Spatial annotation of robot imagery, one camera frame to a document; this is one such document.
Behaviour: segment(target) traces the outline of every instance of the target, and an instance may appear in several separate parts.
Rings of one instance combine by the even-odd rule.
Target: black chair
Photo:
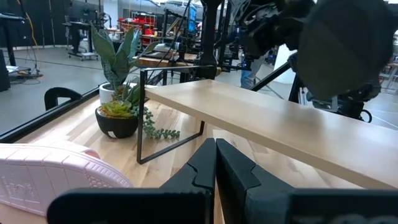
[[[62,87],[51,88],[47,90],[44,94],[45,110],[49,110],[58,106],[58,98],[60,97],[70,98],[71,101],[75,101],[82,98],[82,95],[68,88],[62,88]]]

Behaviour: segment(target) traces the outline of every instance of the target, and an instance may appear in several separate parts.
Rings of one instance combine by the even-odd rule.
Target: leaf
[[[131,90],[130,90],[130,92],[129,92],[129,95],[127,96],[127,100],[129,101],[129,102],[131,102],[131,104],[133,105],[133,106],[136,106],[137,104],[138,104],[138,102],[139,102],[139,89],[140,89],[140,86],[139,86],[139,84],[137,84],[137,85],[135,85]]]
[[[124,51],[120,51],[116,54],[116,60],[113,63],[112,70],[116,72],[120,82],[125,80],[129,75],[129,60],[127,59],[127,55],[124,53]]]
[[[103,58],[106,62],[109,62],[109,64],[113,64],[116,54],[113,49],[113,45],[108,42],[104,37],[102,37],[97,29],[91,25],[91,33],[93,36],[93,45],[95,48],[95,51],[101,58]]]
[[[120,45],[120,47],[118,49],[118,53],[122,50],[122,51],[124,51],[124,53],[126,55],[130,54],[131,42],[133,41],[133,38],[134,38],[134,31],[135,31],[135,28],[132,27],[129,29],[129,31],[127,31],[126,35],[124,35],[124,41]]]
[[[113,42],[112,42],[111,38],[109,37],[108,33],[105,32],[105,30],[103,30],[103,29],[99,30],[98,33],[100,36],[104,37],[112,45],[112,49],[114,51]]]
[[[123,86],[123,93],[122,93],[122,100],[126,101],[127,100],[127,96],[129,94],[129,90],[130,90],[130,81],[127,81],[127,83]]]
[[[132,58],[136,56],[140,38],[139,31],[136,30],[130,45],[129,60],[132,60]]]
[[[132,67],[136,66],[136,65],[139,65],[139,63],[138,63],[139,58],[141,58],[144,54],[153,51],[153,50],[155,49],[156,45],[158,45],[159,43],[160,43],[160,42],[152,42],[151,44],[149,44],[149,45],[147,46],[147,48],[146,48],[140,55],[137,56],[137,58],[134,58],[134,59],[130,60],[130,62],[129,62],[129,67],[130,67],[130,69],[131,69]]]
[[[101,58],[101,63],[102,63],[102,68],[104,70],[104,75],[105,75],[106,80],[112,85],[114,90],[116,90],[115,88],[117,86],[121,85],[121,82],[119,81],[118,76],[112,71],[112,67],[109,64],[109,62],[105,62]]]
[[[136,105],[138,105],[138,103],[139,103],[139,97],[140,97],[140,87],[139,88],[136,88],[136,89],[134,89],[134,93],[132,94],[132,100],[131,100],[131,103],[132,103],[132,105],[133,106],[136,106]]]

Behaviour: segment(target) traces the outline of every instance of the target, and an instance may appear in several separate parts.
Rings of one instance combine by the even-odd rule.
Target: metal frame
[[[182,67],[165,67],[165,68],[143,68],[140,70],[140,98],[139,98],[139,112],[138,112],[138,142],[137,142],[137,162],[138,164],[144,164],[146,162],[149,162],[173,149],[176,147],[179,147],[203,134],[203,130],[205,129],[205,122],[201,121],[200,123],[200,130],[198,133],[180,140],[179,142],[176,142],[172,144],[171,146],[168,146],[159,152],[155,152],[145,158],[142,158],[142,135],[143,135],[143,127],[144,127],[144,103],[145,103],[145,83],[146,79],[148,77],[148,72],[149,71],[157,71],[157,70],[179,70],[179,69],[188,69],[188,68],[209,68],[212,67],[212,65],[205,65],[205,66],[200,66],[200,65],[194,65],[194,66],[182,66]]]
[[[286,62],[282,66],[280,66],[277,70],[273,71],[271,74],[269,74],[267,77],[263,78],[261,81],[259,81],[257,84],[255,84],[250,90],[252,91],[259,91],[262,87],[268,85],[270,82],[274,81],[279,75],[283,74],[286,72],[288,69],[290,69],[290,63]],[[299,92],[300,88],[303,87],[303,83],[300,81],[300,79],[295,75],[292,89],[290,91],[289,95],[289,101],[294,102],[294,103],[299,103]]]

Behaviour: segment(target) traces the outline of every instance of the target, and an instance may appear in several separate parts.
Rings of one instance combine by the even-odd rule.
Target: cable
[[[186,15],[186,13],[187,13],[187,10],[188,10],[188,7],[189,7],[190,3],[191,3],[191,0],[188,0],[188,4],[187,4],[187,6],[185,7],[184,14],[182,15],[183,18],[185,17],[185,15]],[[156,67],[158,67],[158,66],[160,65],[160,63],[164,60],[164,58],[166,58],[166,56],[169,54],[170,50],[171,50],[172,47],[174,46],[174,43],[175,43],[175,41],[177,40],[177,34],[180,32],[180,29],[181,29],[182,24],[183,24],[183,19],[181,20],[180,24],[178,25],[178,28],[177,28],[176,34],[175,34],[175,36],[174,36],[173,42],[172,42],[172,44],[171,44],[171,47],[169,48],[169,50],[167,51],[167,53],[162,57],[162,59],[157,63]],[[154,72],[155,72],[155,71],[152,71],[152,73],[149,75],[148,80],[150,80],[150,78],[152,77],[152,75],[154,74]]]
[[[21,4],[21,2],[20,2],[20,0],[16,0],[17,2],[18,2],[18,4],[22,7],[22,4]],[[36,47],[38,47],[38,45],[37,45],[37,41],[36,41],[36,38],[35,38],[35,36],[34,36],[34,27],[33,27],[33,23],[32,23],[32,19],[30,19],[30,16],[28,15],[28,13],[27,12],[25,12],[25,15],[26,15],[26,17],[28,18],[28,20],[29,20],[29,24],[30,24],[30,29],[31,29],[31,36],[32,36],[32,39],[30,40],[30,43],[31,43],[31,45],[30,45],[30,47],[32,48],[32,50],[33,50],[33,54],[34,54],[34,57],[35,57],[35,67],[34,67],[34,69],[33,69],[33,71],[34,70],[36,70],[36,72],[37,73],[39,73],[40,72],[40,68],[41,68],[41,66],[42,66],[42,64],[40,63],[40,65],[39,65],[39,69],[37,69],[37,57],[36,57],[36,52],[35,52],[35,50],[34,50],[34,48],[33,48],[33,46],[32,46],[32,40],[34,41],[34,44],[35,44],[35,46]],[[32,57],[30,56],[30,53],[29,53],[29,48],[27,47],[27,54],[29,55],[29,58],[30,59],[32,59]]]

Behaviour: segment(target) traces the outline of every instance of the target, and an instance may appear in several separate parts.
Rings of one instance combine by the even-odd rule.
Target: shoe sole
[[[109,164],[66,149],[0,144],[0,203],[44,216],[52,200],[80,187],[132,187]]]

